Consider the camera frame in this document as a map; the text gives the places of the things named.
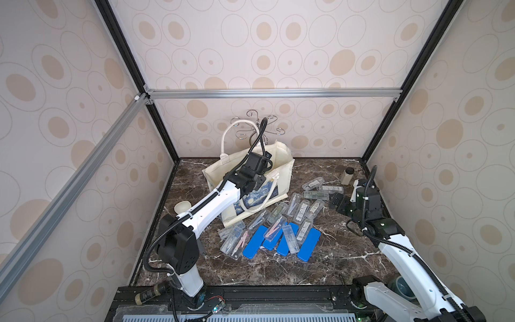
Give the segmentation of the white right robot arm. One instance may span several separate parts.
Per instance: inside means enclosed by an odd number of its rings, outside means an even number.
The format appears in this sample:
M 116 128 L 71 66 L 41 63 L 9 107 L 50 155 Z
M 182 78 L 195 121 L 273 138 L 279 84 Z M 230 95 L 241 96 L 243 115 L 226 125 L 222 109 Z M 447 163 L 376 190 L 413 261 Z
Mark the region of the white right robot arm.
M 373 275 L 355 278 L 351 303 L 357 308 L 374 306 L 395 321 L 485 321 L 477 307 L 467 306 L 419 256 L 401 226 L 388 217 L 376 186 L 357 186 L 351 198 L 333 193 L 330 209 L 346 215 L 394 264 L 413 292 L 412 303 L 390 290 Z

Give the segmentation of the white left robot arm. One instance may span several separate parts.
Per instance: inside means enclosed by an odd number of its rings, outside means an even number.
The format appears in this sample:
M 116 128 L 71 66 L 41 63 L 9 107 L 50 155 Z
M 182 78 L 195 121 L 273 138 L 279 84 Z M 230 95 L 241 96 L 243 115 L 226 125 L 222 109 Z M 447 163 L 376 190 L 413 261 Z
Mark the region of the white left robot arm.
M 197 268 L 200 256 L 198 238 L 229 206 L 258 190 L 265 183 L 265 173 L 272 166 L 271 153 L 247 153 L 205 198 L 184 213 L 165 221 L 163 232 L 159 233 L 150 250 L 155 251 L 164 263 L 158 271 L 169 274 L 174 287 L 186 296 L 195 298 L 204 289 Z

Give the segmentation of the starry night canvas bag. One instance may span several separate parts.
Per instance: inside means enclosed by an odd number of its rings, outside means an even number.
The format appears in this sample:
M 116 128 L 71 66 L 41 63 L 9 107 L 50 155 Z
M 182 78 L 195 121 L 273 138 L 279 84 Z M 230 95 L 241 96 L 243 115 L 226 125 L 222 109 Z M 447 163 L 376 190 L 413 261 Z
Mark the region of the starry night canvas bag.
M 249 148 L 228 154 L 225 151 L 225 137 L 230 128 L 240 123 L 256 130 L 256 140 Z M 221 211 L 221 221 L 225 227 L 288 197 L 295 160 L 286 144 L 278 141 L 271 145 L 265 143 L 267 125 L 267 118 L 260 124 L 236 119 L 222 134 L 219 160 L 203 170 L 211 190 L 221 191 L 230 183 L 236 187 L 238 196 L 235 201 Z

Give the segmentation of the clear compass case back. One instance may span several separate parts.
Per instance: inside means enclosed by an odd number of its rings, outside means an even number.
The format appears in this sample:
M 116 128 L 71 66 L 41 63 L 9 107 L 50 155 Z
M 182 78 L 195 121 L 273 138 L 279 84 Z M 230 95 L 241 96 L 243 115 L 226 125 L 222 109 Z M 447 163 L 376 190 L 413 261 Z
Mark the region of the clear compass case back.
M 313 189 L 317 189 L 319 186 L 325 183 L 325 179 L 323 177 L 317 177 L 313 180 L 310 180 L 302 185 L 304 191 L 311 191 Z

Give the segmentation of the clear case pink compass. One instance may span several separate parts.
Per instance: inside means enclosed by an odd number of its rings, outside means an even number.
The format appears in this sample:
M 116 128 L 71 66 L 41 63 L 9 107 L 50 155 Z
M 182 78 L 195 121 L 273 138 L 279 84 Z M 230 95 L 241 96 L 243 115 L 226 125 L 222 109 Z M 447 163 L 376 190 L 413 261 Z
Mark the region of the clear case pink compass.
M 264 235 L 266 241 L 273 241 L 275 237 L 282 231 L 284 225 L 288 223 L 287 219 L 284 216 L 280 216 L 270 228 L 268 228 L 267 232 Z

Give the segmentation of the clear compass case far left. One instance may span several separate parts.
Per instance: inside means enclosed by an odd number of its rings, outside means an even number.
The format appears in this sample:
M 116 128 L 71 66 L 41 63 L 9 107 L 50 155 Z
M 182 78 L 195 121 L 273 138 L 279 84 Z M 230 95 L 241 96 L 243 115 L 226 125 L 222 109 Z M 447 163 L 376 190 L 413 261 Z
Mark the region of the clear compass case far left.
M 238 253 L 243 247 L 244 241 L 246 239 L 246 233 L 247 229 L 245 228 L 232 228 L 229 232 L 229 235 L 222 244 L 220 251 L 226 256 L 237 259 L 239 257 Z

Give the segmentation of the small jar black lid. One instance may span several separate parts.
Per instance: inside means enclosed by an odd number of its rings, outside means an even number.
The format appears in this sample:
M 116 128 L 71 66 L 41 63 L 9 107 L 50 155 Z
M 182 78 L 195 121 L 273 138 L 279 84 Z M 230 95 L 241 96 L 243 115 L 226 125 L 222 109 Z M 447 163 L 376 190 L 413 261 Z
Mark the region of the small jar black lid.
M 353 167 L 347 167 L 340 177 L 340 184 L 344 186 L 351 185 L 354 182 L 354 174 L 355 169 Z

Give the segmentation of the silver metal hook stand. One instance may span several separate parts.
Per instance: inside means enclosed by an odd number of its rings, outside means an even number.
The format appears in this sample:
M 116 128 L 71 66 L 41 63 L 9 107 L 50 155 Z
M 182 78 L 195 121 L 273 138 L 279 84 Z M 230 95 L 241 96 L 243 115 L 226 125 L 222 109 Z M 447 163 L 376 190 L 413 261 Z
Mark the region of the silver metal hook stand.
M 273 134 L 282 136 L 286 133 L 284 126 L 276 124 L 278 117 L 276 115 L 266 115 L 265 118 L 268 120 L 268 125 L 276 126 L 271 130 L 265 130 L 265 134 L 262 139 L 265 144 L 268 143 L 267 134 Z M 258 130 L 261 124 L 261 117 L 256 109 L 249 109 L 245 113 L 245 117 L 235 116 L 231 119 L 231 127 L 236 129 L 236 138 L 238 142 L 248 141 L 249 145 L 252 145 L 258 135 Z

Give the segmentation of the teal ceramic cup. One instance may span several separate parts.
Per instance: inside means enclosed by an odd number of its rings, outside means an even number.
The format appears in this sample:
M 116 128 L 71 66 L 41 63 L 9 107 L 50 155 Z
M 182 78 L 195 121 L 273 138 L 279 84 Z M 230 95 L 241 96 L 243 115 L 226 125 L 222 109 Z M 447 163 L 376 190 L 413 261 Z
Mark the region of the teal ceramic cup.
M 402 276 L 397 276 L 395 279 L 391 280 L 388 283 L 388 288 L 410 302 L 415 302 L 417 300 L 413 291 Z

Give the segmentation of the horizontal aluminium rail back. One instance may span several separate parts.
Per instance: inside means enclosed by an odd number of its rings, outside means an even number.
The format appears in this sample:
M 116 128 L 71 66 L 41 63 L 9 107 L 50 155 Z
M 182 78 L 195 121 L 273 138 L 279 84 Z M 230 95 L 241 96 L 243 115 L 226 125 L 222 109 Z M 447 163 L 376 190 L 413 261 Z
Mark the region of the horizontal aluminium rail back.
M 400 88 L 149 90 L 152 99 L 269 99 L 399 97 Z

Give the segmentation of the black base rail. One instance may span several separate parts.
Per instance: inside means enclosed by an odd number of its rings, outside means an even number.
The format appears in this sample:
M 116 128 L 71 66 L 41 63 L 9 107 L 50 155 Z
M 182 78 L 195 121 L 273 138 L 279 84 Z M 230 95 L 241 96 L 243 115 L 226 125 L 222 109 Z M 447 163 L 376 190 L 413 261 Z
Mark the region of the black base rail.
M 173 287 L 122 287 L 107 321 L 387 321 L 347 285 L 218 286 L 190 298 Z

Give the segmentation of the black corner frame post left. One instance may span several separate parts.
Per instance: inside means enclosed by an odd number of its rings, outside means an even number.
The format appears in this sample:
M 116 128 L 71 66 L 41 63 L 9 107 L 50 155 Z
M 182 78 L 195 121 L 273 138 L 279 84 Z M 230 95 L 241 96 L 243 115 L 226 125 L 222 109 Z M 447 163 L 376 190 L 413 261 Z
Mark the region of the black corner frame post left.
M 142 73 L 139 69 L 138 63 L 135 59 L 133 50 L 130 48 L 126 37 L 123 34 L 122 28 L 115 17 L 115 12 L 111 6 L 111 4 L 106 0 L 95 0 L 95 6 L 99 10 L 100 16 L 105 23 L 112 40 L 115 43 L 117 51 L 119 52 L 129 74 L 131 80 L 135 84 L 135 87 L 138 90 L 138 93 L 150 94 L 150 91 L 147 90 L 146 82 L 142 76 Z M 146 104 L 146 108 L 156 126 L 160 138 L 164 142 L 166 150 L 168 150 L 168 154 L 170 155 L 172 161 L 175 164 L 178 164 L 181 158 L 178 156 L 178 153 L 170 139 L 168 131 L 166 130 L 165 124 L 161 115 L 159 114 L 158 108 L 156 107 L 153 100 L 150 99 L 150 103 Z

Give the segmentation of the black corner frame post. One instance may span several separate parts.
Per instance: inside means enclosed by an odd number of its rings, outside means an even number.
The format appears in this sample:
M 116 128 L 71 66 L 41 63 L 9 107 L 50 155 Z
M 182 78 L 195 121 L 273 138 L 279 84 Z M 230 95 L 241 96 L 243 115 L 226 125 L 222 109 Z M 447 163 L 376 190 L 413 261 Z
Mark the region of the black corner frame post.
M 417 79 L 421 76 L 422 71 L 426 67 L 426 64 L 432 57 L 434 51 L 437 49 L 441 40 L 443 39 L 445 32 L 448 30 L 452 21 L 456 17 L 462 5 L 465 3 L 463 0 L 452 0 L 448 1 L 445 7 L 443 8 L 443 12 L 435 23 L 435 26 L 431 30 L 429 37 L 427 38 L 424 46 L 420 54 L 417 56 L 417 59 L 414 61 L 412 68 L 410 69 L 405 81 L 401 86 L 401 94 L 397 99 L 394 99 L 391 106 L 388 108 L 385 117 L 383 118 L 381 124 L 376 130 L 374 137 L 372 138 L 370 144 L 368 145 L 366 151 L 362 156 L 362 165 L 363 167 L 367 166 L 367 163 L 370 161 L 372 155 L 376 151 L 379 143 L 381 142 L 384 134 L 387 129 L 390 127 L 390 124 L 394 121 L 398 110 L 401 108 L 402 104 L 406 100 L 408 94 L 413 89 Z
M 150 94 L 150 91 L 147 90 L 146 82 L 142 76 L 142 73 L 139 69 L 138 63 L 135 59 L 133 50 L 130 48 L 126 37 L 123 34 L 122 28 L 115 17 L 115 12 L 111 6 L 111 4 L 106 0 L 95 0 L 95 6 L 99 10 L 100 16 L 105 23 L 112 40 L 115 43 L 117 51 L 119 52 L 129 74 L 131 80 L 135 84 L 135 87 L 138 90 L 138 93 Z M 170 155 L 172 161 L 175 164 L 178 164 L 181 158 L 178 156 L 178 153 L 170 139 L 168 131 L 166 130 L 165 124 L 161 115 L 159 114 L 158 108 L 156 107 L 153 100 L 150 99 L 150 103 L 146 104 L 146 108 L 156 126 L 160 138 L 164 142 L 166 150 L 168 150 L 168 154 Z

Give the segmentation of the black corner frame post right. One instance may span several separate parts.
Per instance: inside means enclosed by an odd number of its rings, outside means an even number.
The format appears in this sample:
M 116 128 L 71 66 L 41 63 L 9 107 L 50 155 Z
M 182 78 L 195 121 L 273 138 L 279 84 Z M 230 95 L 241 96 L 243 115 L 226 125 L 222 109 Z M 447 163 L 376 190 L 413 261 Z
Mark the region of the black corner frame post right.
M 405 81 L 401 86 L 401 94 L 397 99 L 394 99 L 391 106 L 388 108 L 385 117 L 383 118 L 381 124 L 376 130 L 374 137 L 372 138 L 370 144 L 368 145 L 366 151 L 362 156 L 362 165 L 363 167 L 367 166 L 367 163 L 370 161 L 372 155 L 376 151 L 379 143 L 381 142 L 384 134 L 387 129 L 390 127 L 390 124 L 394 121 L 398 110 L 401 108 L 402 104 L 406 100 L 408 94 L 413 89 L 417 79 L 421 76 L 422 71 L 426 67 L 426 64 L 432 57 L 434 51 L 437 49 L 441 40 L 443 39 L 445 32 L 448 30 L 452 21 L 456 17 L 462 5 L 465 3 L 463 0 L 452 0 L 448 1 L 445 7 L 443 8 L 443 12 L 435 23 L 435 26 L 431 30 L 429 37 L 427 38 L 424 46 L 420 54 L 417 56 L 417 59 L 414 61 L 412 68 L 410 69 Z

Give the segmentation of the diagonal aluminium rail left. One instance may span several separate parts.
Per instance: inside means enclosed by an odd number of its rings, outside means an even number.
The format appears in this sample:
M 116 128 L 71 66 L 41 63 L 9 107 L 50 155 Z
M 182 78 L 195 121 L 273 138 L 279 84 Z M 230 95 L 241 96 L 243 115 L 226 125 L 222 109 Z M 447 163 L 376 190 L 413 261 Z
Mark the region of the diagonal aluminium rail left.
M 13 249 L 1 267 L 1 300 L 4 301 L 31 261 L 46 243 L 56 226 L 67 214 L 86 184 L 97 172 L 107 155 L 126 131 L 127 127 L 145 106 L 150 96 L 140 93 L 119 116 L 106 135 L 94 147 L 86 160 L 50 202 L 25 236 Z

